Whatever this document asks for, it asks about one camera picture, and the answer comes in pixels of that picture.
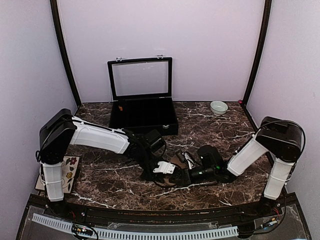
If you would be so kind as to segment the tan brown sock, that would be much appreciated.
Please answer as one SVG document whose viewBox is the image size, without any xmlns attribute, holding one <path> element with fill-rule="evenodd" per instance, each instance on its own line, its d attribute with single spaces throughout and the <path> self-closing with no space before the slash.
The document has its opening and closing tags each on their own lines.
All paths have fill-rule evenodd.
<svg viewBox="0 0 320 240">
<path fill-rule="evenodd" d="M 164 184 L 167 186 L 188 186 L 191 179 L 189 174 L 189 166 L 185 162 L 181 162 L 177 155 L 174 155 L 170 162 L 175 165 L 173 174 L 166 174 Z"/>
</svg>

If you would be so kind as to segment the black display case glass lid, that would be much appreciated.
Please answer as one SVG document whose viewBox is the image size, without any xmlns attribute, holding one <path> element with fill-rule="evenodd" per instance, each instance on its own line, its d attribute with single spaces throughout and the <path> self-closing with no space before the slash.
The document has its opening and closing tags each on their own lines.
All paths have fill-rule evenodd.
<svg viewBox="0 0 320 240">
<path fill-rule="evenodd" d="M 162 136 L 178 134 L 172 99 L 172 57 L 112 60 L 107 68 L 112 94 L 110 128 L 137 134 L 151 130 Z"/>
</svg>

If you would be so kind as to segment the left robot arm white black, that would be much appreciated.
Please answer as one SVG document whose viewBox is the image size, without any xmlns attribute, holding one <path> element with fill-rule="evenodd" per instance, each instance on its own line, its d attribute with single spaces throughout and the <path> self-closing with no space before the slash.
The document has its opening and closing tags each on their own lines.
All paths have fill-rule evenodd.
<svg viewBox="0 0 320 240">
<path fill-rule="evenodd" d="M 146 181 L 156 182 L 160 176 L 183 174 L 175 163 L 156 156 L 155 152 L 167 144 L 157 130 L 136 134 L 128 129 L 114 129 L 73 116 L 67 108 L 61 109 L 39 131 L 39 150 L 36 160 L 51 210 L 60 218 L 71 213 L 63 192 L 62 161 L 70 145 L 93 147 L 124 155 L 135 160 L 143 169 Z"/>
</svg>

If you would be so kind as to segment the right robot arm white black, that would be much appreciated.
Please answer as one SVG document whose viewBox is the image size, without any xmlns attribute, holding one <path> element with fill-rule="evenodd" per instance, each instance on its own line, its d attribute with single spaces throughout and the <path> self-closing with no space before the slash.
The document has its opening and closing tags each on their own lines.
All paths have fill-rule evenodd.
<svg viewBox="0 0 320 240">
<path fill-rule="evenodd" d="M 306 134 L 299 124 L 266 116 L 256 132 L 228 161 L 222 159 L 215 147 L 200 147 L 197 154 L 201 165 L 188 170 L 188 176 L 192 183 L 200 180 L 232 183 L 262 155 L 274 155 L 275 160 L 263 192 L 264 199 L 255 205 L 255 213 L 266 217 L 274 210 L 274 201 L 294 171 L 305 145 Z"/>
</svg>

